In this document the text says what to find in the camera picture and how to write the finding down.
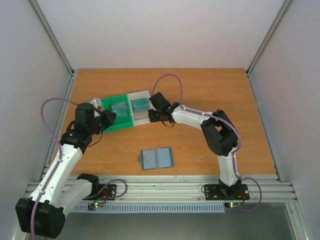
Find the white translucent plastic bin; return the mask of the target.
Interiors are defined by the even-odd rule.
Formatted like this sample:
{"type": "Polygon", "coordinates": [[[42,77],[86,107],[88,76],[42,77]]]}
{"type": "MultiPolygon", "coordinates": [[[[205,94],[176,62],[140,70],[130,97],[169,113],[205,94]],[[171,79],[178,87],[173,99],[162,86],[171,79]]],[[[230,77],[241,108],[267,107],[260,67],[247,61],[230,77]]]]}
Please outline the white translucent plastic bin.
{"type": "Polygon", "coordinates": [[[133,126],[150,123],[148,110],[153,108],[149,100],[150,97],[148,90],[127,94],[128,108],[132,117],[133,126]]]}

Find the green plastic bin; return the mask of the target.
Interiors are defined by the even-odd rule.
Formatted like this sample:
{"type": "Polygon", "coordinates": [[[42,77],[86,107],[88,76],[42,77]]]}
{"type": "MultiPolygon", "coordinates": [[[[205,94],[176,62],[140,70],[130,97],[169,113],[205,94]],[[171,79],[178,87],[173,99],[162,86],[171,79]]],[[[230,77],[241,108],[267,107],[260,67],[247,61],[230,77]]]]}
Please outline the green plastic bin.
{"type": "Polygon", "coordinates": [[[103,132],[112,132],[134,126],[132,110],[129,104],[129,99],[126,94],[117,95],[107,98],[93,98],[89,101],[96,108],[103,108],[116,114],[114,124],[103,132]]]}

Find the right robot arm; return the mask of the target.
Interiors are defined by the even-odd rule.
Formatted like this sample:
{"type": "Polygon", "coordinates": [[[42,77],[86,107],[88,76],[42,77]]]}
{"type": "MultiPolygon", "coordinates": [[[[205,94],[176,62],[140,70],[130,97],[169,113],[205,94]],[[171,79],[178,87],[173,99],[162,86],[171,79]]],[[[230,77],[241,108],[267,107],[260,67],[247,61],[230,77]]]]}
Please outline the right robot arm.
{"type": "Polygon", "coordinates": [[[239,133],[224,111],[203,112],[178,102],[171,104],[162,93],[149,98],[153,109],[148,111],[151,123],[184,124],[202,131],[209,149],[219,164],[219,191],[224,199],[234,197],[242,184],[236,165],[239,133]]]}

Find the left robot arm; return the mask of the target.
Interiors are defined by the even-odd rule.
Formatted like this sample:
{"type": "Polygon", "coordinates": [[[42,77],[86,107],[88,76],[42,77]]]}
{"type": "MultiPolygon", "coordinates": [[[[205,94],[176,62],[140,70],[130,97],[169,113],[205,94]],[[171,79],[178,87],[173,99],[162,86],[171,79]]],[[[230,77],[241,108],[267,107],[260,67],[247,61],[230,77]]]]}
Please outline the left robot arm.
{"type": "Polygon", "coordinates": [[[74,120],[59,142],[58,153],[48,172],[28,198],[18,200],[15,211],[22,232],[56,238],[71,210],[84,198],[96,199],[101,193],[98,177],[79,176],[66,191],[63,187],[76,163],[92,142],[116,120],[116,113],[93,102],[78,104],[74,120]]]}

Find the teal leather card holder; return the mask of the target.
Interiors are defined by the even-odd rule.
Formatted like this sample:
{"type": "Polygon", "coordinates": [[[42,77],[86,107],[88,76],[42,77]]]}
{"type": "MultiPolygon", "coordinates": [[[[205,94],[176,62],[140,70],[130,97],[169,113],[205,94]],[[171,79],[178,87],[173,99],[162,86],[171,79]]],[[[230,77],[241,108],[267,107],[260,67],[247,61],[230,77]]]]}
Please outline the teal leather card holder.
{"type": "Polygon", "coordinates": [[[143,171],[174,167],[171,147],[141,150],[138,161],[143,171]]]}

